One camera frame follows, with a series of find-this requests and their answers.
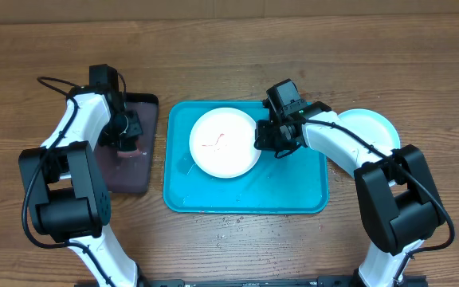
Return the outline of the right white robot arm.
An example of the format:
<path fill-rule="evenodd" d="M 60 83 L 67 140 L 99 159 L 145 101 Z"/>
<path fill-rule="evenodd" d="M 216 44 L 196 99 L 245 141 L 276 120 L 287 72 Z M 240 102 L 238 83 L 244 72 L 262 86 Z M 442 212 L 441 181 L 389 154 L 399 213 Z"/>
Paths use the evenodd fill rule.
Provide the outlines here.
<path fill-rule="evenodd" d="M 355 180 L 363 228 L 371 240 L 364 262 L 348 286 L 425 286 L 404 270 L 434 231 L 450 223 L 425 156 L 414 145 L 382 146 L 341 120 L 326 104 L 275 104 L 258 120 L 254 146 L 276 158 L 301 147 L 318 151 Z"/>

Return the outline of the green and pink sponge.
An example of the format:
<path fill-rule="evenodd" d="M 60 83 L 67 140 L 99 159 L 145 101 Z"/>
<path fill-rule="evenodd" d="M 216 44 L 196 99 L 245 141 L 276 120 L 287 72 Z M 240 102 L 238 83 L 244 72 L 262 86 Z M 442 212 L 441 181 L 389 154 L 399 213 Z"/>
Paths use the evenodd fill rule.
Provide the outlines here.
<path fill-rule="evenodd" d="M 119 158 L 133 158 L 136 156 L 142 155 L 142 152 L 139 149 L 135 149 L 133 151 L 118 151 L 117 156 Z"/>

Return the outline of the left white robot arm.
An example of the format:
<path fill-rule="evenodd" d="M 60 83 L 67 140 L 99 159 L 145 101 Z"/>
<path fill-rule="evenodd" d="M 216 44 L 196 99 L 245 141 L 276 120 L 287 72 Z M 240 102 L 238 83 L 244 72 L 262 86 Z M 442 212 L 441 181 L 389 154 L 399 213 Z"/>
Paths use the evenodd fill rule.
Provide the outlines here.
<path fill-rule="evenodd" d="M 65 96 L 65 114 L 53 134 L 18 158 L 24 233 L 42 249 L 72 250 L 100 286 L 146 286 L 109 225 L 109 193 L 93 154 L 111 119 L 106 97 L 83 88 Z"/>

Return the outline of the light blue plate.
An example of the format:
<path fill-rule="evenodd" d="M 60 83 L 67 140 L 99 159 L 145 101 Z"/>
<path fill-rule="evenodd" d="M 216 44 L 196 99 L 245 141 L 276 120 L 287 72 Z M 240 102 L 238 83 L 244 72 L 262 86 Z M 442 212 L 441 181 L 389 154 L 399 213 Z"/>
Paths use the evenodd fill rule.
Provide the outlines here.
<path fill-rule="evenodd" d="M 351 109 L 341 112 L 338 117 L 351 125 L 368 139 L 380 145 L 399 149 L 401 141 L 394 125 L 381 114 L 368 109 Z"/>

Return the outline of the white plate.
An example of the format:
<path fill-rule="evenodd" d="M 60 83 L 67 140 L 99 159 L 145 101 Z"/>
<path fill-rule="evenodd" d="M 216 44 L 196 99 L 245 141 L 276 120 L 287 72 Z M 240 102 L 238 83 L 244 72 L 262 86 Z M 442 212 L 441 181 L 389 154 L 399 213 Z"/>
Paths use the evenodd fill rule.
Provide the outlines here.
<path fill-rule="evenodd" d="M 254 147 L 257 122 L 236 108 L 215 108 L 203 114 L 190 131 L 189 149 L 202 171 L 232 179 L 250 171 L 261 156 Z"/>

